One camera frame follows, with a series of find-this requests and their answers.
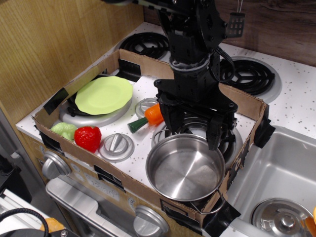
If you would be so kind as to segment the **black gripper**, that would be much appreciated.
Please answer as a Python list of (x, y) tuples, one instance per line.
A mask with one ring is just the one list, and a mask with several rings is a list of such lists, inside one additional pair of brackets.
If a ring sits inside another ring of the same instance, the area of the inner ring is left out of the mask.
[(174, 69), (174, 79), (157, 79), (160, 111), (167, 128), (175, 133), (185, 113), (207, 119), (206, 140), (214, 151), (235, 127), (237, 104), (219, 89), (208, 68), (194, 71)]

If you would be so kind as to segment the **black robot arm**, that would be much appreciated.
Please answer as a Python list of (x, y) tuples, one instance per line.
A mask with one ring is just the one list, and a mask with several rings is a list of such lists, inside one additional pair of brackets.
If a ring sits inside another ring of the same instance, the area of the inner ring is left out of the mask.
[(176, 132), (185, 114), (200, 117), (207, 121), (209, 149), (217, 149), (234, 128), (237, 111), (237, 105), (219, 89), (219, 83), (230, 81), (235, 73), (220, 72), (220, 58), (233, 63), (219, 46), (227, 37), (227, 23), (212, 0), (140, 0), (138, 4), (158, 12), (168, 38), (174, 78), (154, 82), (167, 128)]

